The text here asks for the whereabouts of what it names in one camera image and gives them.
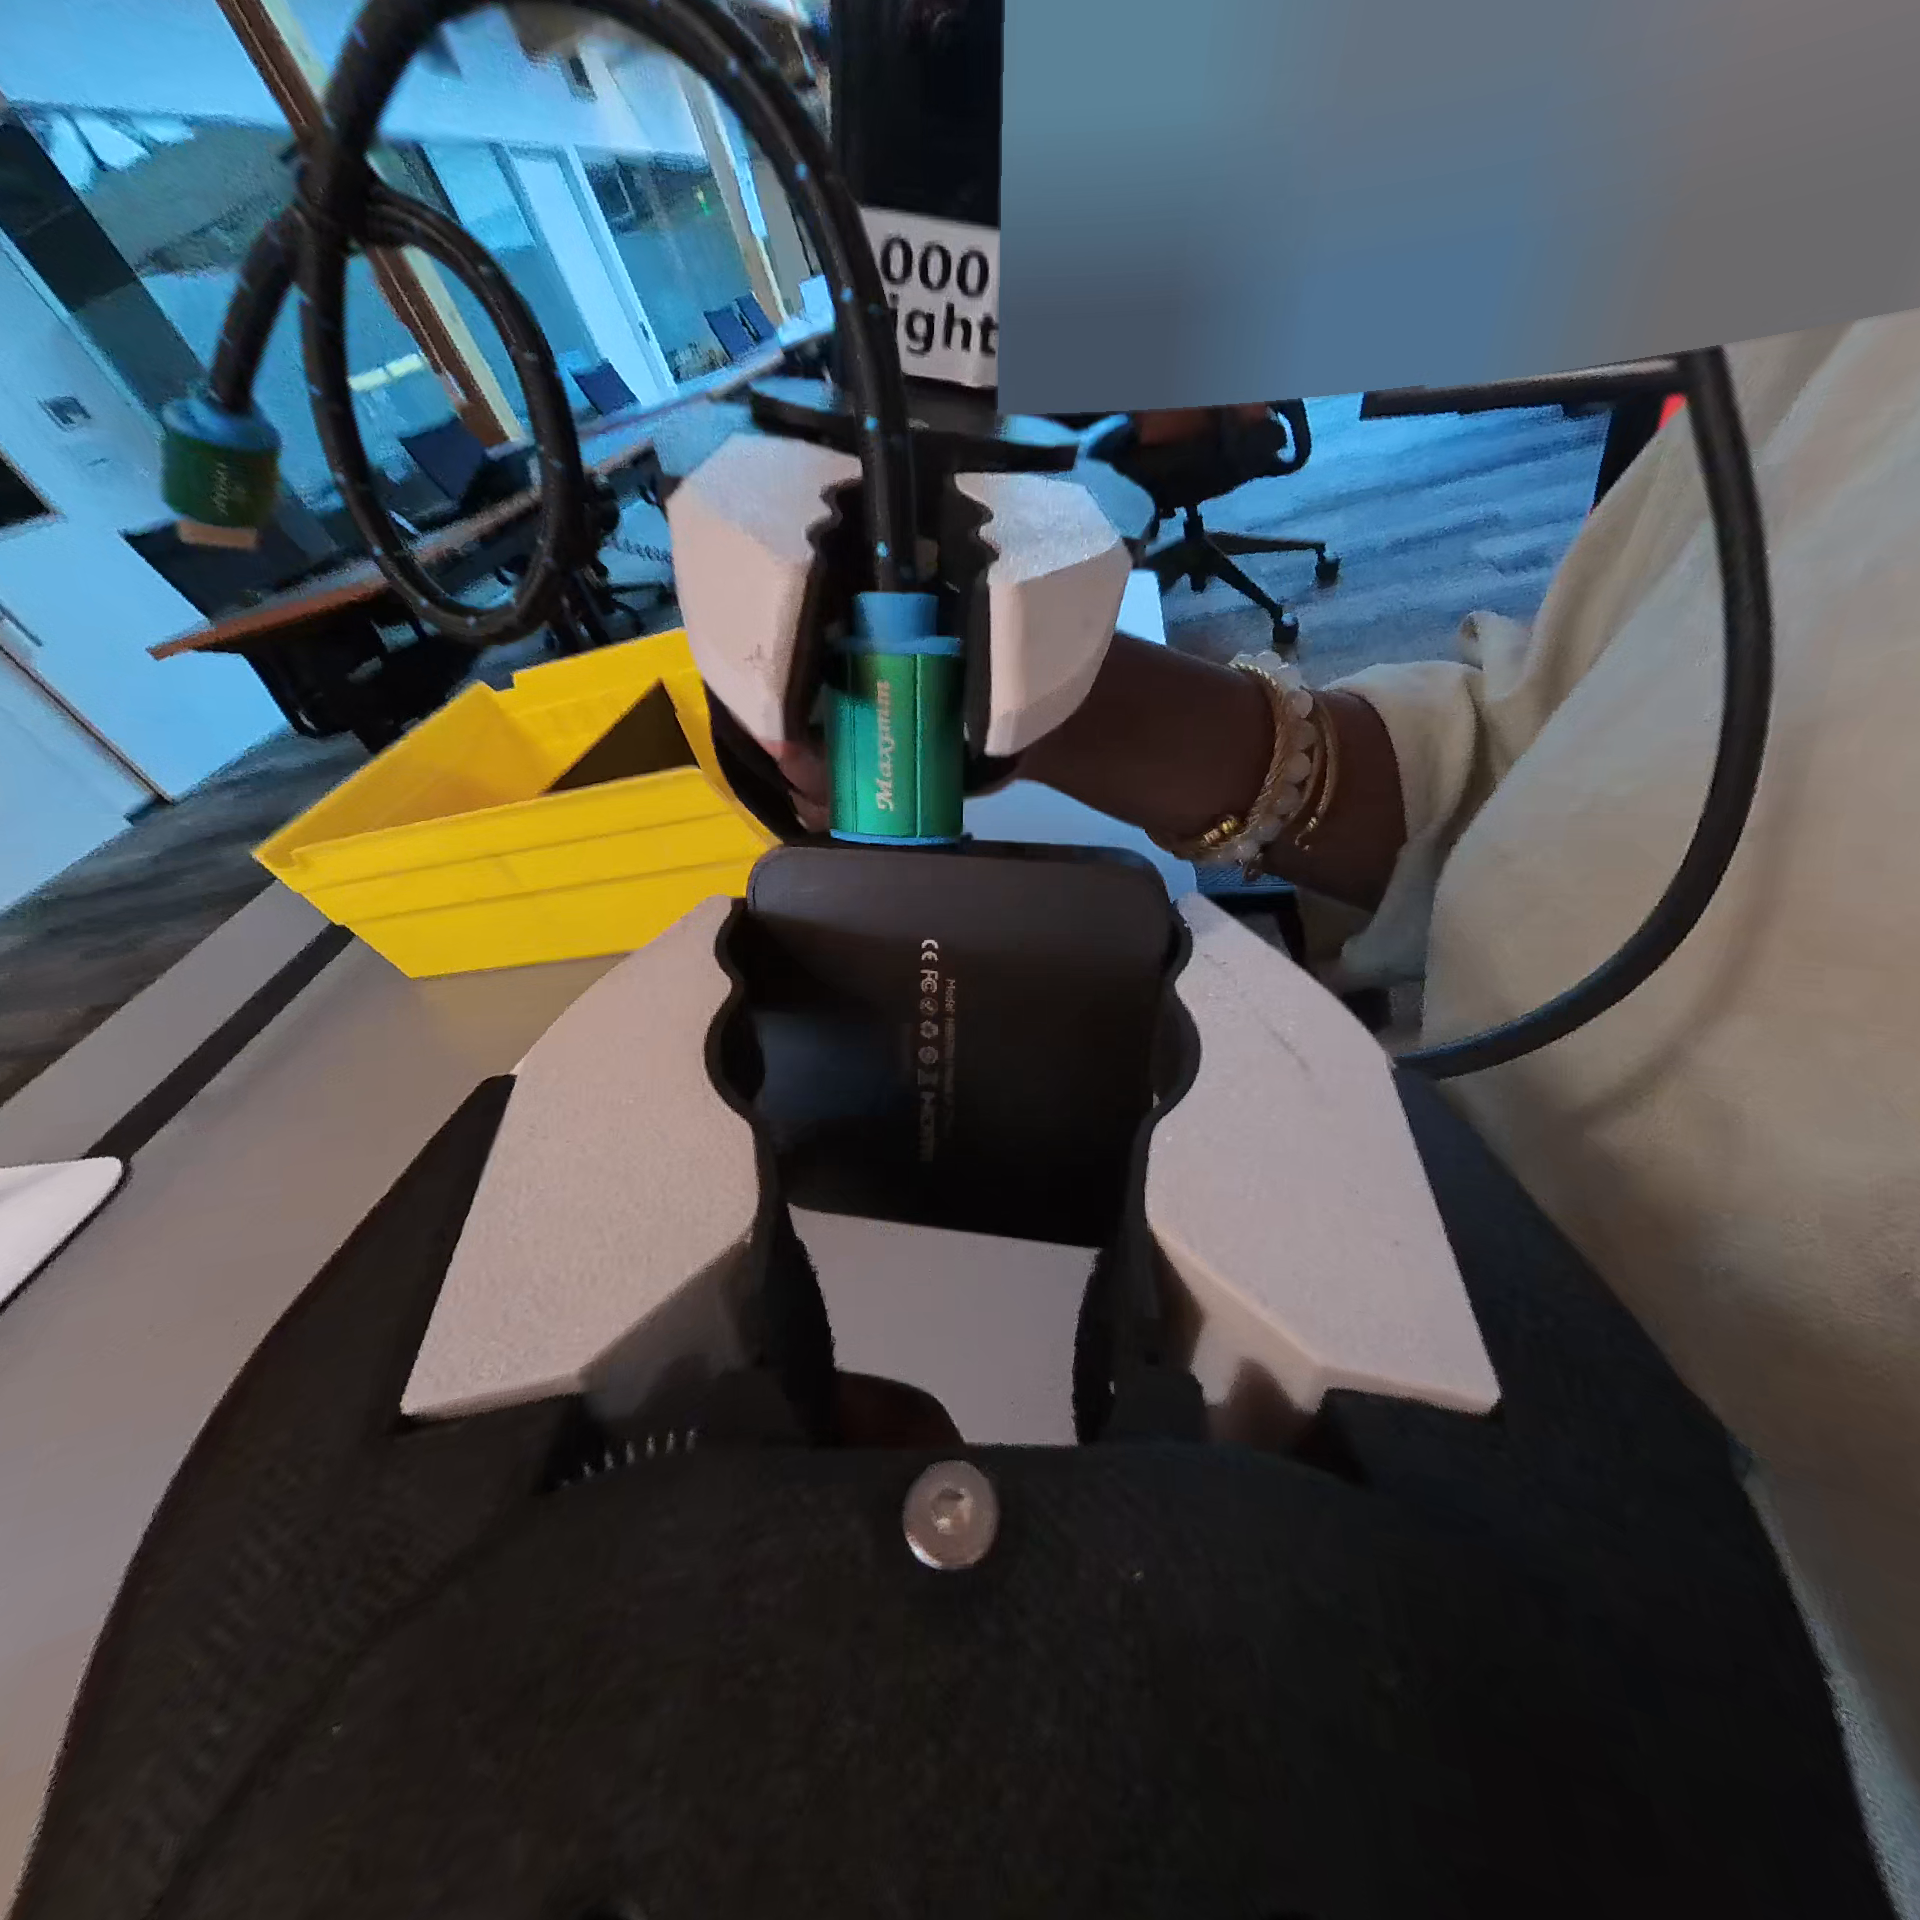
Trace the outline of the person in cream sweater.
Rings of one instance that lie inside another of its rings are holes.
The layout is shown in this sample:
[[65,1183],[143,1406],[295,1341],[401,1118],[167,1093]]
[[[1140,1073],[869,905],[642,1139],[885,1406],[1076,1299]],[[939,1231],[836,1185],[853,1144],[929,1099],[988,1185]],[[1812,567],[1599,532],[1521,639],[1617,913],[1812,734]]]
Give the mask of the person in cream sweater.
[[[1915,1915],[1917,317],[1731,349],[1760,480],[1775,689],[1709,911],[1586,1030],[1456,1103],[1752,1454],[1888,1776]],[[1688,429],[1572,541],[1531,621],[1339,681],[1384,720],[1405,845],[1349,980],[1425,1041],[1517,1016],[1641,923],[1719,736],[1721,589]]]

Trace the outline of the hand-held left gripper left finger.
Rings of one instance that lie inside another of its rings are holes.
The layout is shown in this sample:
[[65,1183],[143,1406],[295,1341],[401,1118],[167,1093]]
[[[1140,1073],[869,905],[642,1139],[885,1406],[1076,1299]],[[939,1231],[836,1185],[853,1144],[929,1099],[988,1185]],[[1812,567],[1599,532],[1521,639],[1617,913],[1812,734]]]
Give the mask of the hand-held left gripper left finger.
[[765,1373],[828,1437],[832,1333],[752,1119],[712,1065],[737,995],[713,896],[621,958],[512,1073],[401,1412],[580,1396],[610,1423]]

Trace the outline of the person's right hand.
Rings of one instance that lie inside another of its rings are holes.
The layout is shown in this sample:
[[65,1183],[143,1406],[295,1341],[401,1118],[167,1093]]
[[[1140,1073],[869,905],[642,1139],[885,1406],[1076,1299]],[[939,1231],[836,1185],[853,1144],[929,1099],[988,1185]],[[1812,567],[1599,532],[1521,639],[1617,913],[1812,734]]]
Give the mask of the person's right hand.
[[1089,697],[1012,776],[1186,847],[1258,801],[1277,727],[1263,688],[1224,663],[1117,636]]

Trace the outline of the yellow divided plastic bin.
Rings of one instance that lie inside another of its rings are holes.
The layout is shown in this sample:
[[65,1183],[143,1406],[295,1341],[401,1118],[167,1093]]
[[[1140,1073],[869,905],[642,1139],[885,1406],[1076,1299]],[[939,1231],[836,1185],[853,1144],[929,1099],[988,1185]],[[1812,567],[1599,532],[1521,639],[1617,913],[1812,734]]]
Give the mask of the yellow divided plastic bin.
[[724,781],[684,631],[467,686],[257,847],[399,972],[634,951],[775,843]]

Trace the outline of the long desk with black chairs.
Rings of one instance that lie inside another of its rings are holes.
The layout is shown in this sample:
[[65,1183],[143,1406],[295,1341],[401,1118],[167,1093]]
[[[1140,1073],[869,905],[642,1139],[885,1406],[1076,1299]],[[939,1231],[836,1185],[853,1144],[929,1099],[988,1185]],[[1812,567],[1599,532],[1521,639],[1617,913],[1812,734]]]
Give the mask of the long desk with black chairs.
[[609,584],[603,553],[617,535],[621,505],[665,485],[665,464],[657,453],[665,429],[746,392],[826,335],[824,323],[785,323],[771,342],[752,347],[731,368],[705,375],[684,395],[587,423],[587,561],[564,573],[561,588],[543,589],[529,617],[515,614],[512,605],[515,595],[533,584],[538,487],[450,518],[416,541],[420,561],[445,569],[456,589],[497,584],[505,591],[483,608],[460,603],[485,628],[481,636],[435,631],[402,603],[373,559],[349,559],[161,639],[149,655],[159,663],[202,655],[244,661],[297,734],[349,734],[377,747],[433,710],[428,693],[449,697],[492,648],[524,639],[556,639],[575,648],[605,641],[609,617],[621,612],[625,601]]

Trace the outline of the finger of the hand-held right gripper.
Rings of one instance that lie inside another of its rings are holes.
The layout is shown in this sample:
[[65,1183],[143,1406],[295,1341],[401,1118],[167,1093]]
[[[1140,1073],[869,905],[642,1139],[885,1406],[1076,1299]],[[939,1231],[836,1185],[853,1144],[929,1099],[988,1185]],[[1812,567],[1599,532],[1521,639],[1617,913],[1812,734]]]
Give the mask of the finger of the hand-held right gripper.
[[866,589],[857,456],[802,438],[735,435],[665,500],[680,608],[709,686],[775,756],[821,728],[828,645]]
[[1084,708],[1131,569],[1113,521],[1068,472],[962,470],[952,480],[972,753],[1024,753]]

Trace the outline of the black hub adapter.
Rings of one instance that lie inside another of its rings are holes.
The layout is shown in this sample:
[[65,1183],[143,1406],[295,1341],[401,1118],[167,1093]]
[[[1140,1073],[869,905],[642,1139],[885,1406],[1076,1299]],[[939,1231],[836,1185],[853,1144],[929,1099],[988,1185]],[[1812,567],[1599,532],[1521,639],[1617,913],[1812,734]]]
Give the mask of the black hub adapter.
[[1172,935],[1163,877],[1115,847],[765,855],[728,951],[786,1195],[916,1229],[1112,1241]]

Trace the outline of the brown office chair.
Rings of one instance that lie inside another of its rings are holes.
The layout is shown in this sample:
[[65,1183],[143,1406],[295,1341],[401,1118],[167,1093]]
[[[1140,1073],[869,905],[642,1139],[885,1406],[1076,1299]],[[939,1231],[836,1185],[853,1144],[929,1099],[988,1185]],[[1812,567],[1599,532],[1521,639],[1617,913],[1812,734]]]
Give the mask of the brown office chair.
[[1343,571],[1339,556],[1322,539],[1215,532],[1205,510],[1258,480],[1287,478],[1308,467],[1313,423],[1305,400],[1117,415],[1093,428],[1089,456],[1145,491],[1151,513],[1140,535],[1140,564],[1162,589],[1178,582],[1191,591],[1228,584],[1268,617],[1271,651],[1289,663],[1299,659],[1299,619],[1241,559],[1313,556],[1315,588],[1333,588]]

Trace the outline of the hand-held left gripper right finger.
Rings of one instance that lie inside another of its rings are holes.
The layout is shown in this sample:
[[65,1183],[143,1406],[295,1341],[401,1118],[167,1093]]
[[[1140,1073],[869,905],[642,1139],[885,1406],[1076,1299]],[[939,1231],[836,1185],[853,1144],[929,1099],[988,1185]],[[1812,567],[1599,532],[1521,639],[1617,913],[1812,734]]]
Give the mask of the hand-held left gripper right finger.
[[1074,1435],[1289,1454],[1338,1396],[1493,1415],[1385,1051],[1220,905],[1176,917],[1154,1093],[1074,1331]]

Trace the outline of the white board stand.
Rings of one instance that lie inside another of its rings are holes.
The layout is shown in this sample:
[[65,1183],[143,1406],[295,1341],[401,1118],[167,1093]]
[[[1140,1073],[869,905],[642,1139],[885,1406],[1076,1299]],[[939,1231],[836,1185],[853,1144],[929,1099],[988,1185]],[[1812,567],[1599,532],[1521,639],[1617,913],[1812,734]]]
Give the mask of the white board stand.
[[129,1164],[87,1157],[2,1165],[2,1308],[121,1191]]

